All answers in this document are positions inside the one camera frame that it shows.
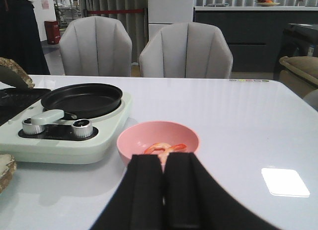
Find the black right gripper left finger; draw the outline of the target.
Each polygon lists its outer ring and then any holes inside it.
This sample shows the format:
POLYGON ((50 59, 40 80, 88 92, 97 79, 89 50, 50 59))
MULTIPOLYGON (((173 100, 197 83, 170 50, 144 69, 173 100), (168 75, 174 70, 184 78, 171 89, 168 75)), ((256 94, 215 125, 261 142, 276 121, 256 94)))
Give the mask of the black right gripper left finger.
POLYGON ((92 230, 163 229, 163 173, 156 155, 133 155, 92 230))

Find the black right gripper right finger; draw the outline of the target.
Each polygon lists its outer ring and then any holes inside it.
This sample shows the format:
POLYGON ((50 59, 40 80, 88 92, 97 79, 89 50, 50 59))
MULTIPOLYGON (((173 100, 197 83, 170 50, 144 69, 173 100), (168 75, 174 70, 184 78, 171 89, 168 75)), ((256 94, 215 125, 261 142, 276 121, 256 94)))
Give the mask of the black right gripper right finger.
POLYGON ((274 230, 231 196, 192 153, 172 153, 165 170, 170 230, 274 230))

